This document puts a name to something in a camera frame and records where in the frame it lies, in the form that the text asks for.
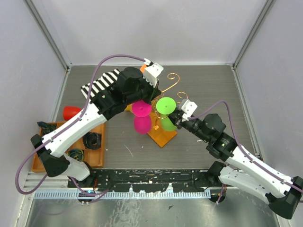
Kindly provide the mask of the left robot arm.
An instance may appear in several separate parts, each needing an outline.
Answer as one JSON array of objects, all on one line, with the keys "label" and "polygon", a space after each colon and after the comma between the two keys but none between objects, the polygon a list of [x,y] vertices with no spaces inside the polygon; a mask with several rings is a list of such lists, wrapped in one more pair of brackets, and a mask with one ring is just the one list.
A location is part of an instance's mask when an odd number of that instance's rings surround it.
[{"label": "left robot arm", "polygon": [[83,186],[94,184],[90,166],[66,154],[67,149],[93,128],[123,112],[129,104],[143,101],[150,104],[159,94],[159,75],[163,67],[157,63],[144,71],[135,67],[114,69],[81,87],[87,105],[54,131],[31,138],[48,177],[65,175]]}]

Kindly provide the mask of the orange plastic wine glass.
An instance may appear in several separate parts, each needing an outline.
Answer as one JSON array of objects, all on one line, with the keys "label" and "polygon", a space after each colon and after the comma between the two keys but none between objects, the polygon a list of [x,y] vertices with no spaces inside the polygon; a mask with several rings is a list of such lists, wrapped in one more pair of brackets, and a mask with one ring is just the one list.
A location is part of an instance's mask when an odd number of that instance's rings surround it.
[{"label": "orange plastic wine glass", "polygon": [[147,65],[141,66],[141,67],[140,67],[140,71],[141,71],[142,73],[144,73],[144,71],[145,71],[145,69],[146,69],[147,67],[148,67]]}]

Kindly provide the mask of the red plastic wine glass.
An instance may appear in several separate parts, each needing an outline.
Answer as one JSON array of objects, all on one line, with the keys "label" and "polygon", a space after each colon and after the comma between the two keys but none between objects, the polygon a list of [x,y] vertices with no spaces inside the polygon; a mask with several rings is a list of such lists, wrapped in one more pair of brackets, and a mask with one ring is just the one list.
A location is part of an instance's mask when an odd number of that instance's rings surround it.
[{"label": "red plastic wine glass", "polygon": [[74,117],[75,115],[77,115],[79,112],[81,111],[81,109],[79,107],[76,106],[65,106],[63,108],[63,119],[65,121],[70,120],[72,117]]}]

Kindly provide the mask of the magenta plastic wine glass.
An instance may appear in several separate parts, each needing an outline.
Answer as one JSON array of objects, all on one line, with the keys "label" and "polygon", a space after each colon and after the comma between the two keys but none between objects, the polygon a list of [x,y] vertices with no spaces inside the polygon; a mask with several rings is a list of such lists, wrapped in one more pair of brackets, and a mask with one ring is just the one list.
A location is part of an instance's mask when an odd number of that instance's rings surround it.
[{"label": "magenta plastic wine glass", "polygon": [[139,134],[147,134],[152,128],[150,113],[152,106],[144,101],[138,101],[132,104],[134,117],[134,129]]}]

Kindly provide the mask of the yellow plastic wine glass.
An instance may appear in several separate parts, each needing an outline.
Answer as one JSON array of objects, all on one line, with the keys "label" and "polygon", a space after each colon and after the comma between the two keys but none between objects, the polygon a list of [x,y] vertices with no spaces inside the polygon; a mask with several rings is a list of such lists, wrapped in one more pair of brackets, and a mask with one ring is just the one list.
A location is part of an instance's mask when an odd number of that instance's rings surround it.
[{"label": "yellow plastic wine glass", "polygon": [[125,111],[132,112],[132,105],[128,105],[128,106],[125,108]]}]

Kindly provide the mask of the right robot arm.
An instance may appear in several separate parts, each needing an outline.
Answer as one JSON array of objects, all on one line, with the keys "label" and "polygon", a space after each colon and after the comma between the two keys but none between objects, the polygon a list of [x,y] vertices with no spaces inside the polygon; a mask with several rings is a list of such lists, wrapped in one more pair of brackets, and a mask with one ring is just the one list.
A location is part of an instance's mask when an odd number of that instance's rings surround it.
[{"label": "right robot arm", "polygon": [[224,132],[226,125],[218,114],[208,114],[203,120],[185,120],[180,110],[169,119],[207,143],[206,149],[217,159],[208,170],[212,186],[221,183],[237,187],[262,200],[277,215],[291,219],[303,196],[303,179],[285,175],[254,156],[235,138]]}]

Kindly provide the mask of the green plastic wine glass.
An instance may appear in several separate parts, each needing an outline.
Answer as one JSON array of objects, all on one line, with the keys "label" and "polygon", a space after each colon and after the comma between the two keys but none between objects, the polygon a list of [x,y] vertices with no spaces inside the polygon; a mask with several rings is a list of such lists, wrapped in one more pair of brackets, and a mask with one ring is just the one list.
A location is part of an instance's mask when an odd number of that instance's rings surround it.
[{"label": "green plastic wine glass", "polygon": [[161,98],[156,104],[156,110],[160,114],[160,122],[163,130],[175,131],[176,126],[169,119],[169,114],[173,113],[176,108],[176,102],[170,97]]}]

